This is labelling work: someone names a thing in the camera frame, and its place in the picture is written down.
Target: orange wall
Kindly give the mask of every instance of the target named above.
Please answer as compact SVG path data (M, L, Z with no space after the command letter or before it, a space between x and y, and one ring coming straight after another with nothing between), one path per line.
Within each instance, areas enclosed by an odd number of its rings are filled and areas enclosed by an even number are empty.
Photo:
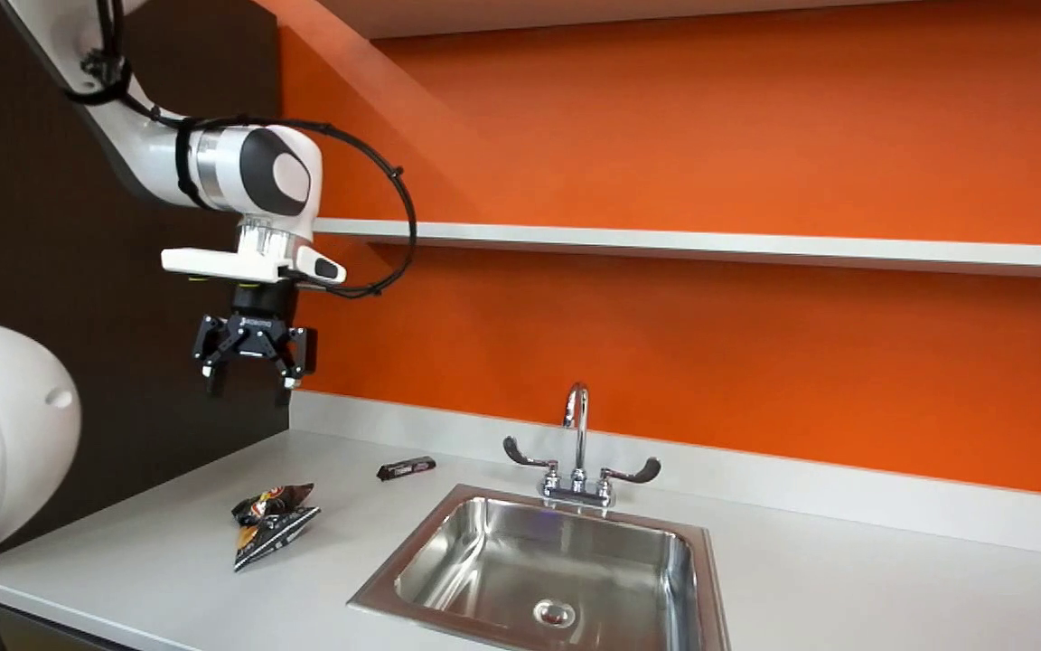
M1041 244L1041 2L342 37L285 28L285 113L427 222ZM395 212L325 150L325 212ZM605 430L1041 493L1041 279L427 251L300 320L313 391L554 424L587 381Z

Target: white shelf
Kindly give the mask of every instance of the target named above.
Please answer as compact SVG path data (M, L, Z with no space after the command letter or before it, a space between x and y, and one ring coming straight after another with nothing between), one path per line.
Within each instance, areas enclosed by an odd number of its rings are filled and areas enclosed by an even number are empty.
M351 28L370 39L386 37L439 37L439 34L491 34L540 27L591 27L591 23L647 23L647 19L699 19L699 13L754 13L754 11L805 11L852 6L892 0L323 0Z
M401 244L405 222L323 218L323 234ZM635 233L635 229L534 229L534 224L419 224L427 246L465 251L550 251L607 256L695 256L695 262L766 262L830 266L921 266L1041 274L1041 246L953 244L953 238L829 238L829 234L747 234L747 233Z

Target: dark wall panel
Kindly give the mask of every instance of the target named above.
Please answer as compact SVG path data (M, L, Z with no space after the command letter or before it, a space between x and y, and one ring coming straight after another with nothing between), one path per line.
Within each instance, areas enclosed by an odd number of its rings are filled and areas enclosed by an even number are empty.
M129 19L148 93L197 115L277 113L275 23L252 2L162 0ZM88 124L0 11L0 321L48 342L85 391L48 532L285 426L270 369L209 397L187 351L230 289L159 271L165 244L235 244L235 222L124 193Z

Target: faucet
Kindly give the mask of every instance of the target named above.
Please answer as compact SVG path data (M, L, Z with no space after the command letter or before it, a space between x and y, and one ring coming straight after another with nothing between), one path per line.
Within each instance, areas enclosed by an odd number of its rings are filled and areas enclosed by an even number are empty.
M591 485L591 474L587 474L591 388L587 385L566 388L564 426L576 430L576 446L580 446L580 451L570 456L566 485L570 493L587 493Z
M580 506L597 506L601 515L607 515L616 503L612 482L647 485L660 474L660 463L656 456L635 474L618 474L612 465L601 465L597 493L591 493L591 470L587 470L591 388L587 385L566 388L564 426L576 433L566 488L559 488L558 459L529 459L516 450L516 436L501 442L501 450L515 463L546 465L546 479L540 485L546 503L580 503Z

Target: black cable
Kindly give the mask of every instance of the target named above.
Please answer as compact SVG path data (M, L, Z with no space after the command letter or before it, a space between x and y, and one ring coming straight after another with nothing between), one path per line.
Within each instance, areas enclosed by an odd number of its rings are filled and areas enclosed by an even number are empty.
M325 139L338 139L342 146L351 146L353 153L362 153L385 176L386 185L398 193L401 200L401 211L405 211L405 224L409 224L409 234L405 234L405 256L398 262L398 266L392 266L385 279L377 281L364 281L364 286L323 286L325 292L332 295L348 295L348 301L362 301L362 295L381 295L385 289L392 289L415 262L415 204L413 204L413 193L405 185L405 170L386 163L370 141L332 127L332 124L312 124L312 121L277 121L293 130L313 130L313 135L325 135Z
M95 11L99 11L100 53L121 59L124 2L121 0L95 0Z

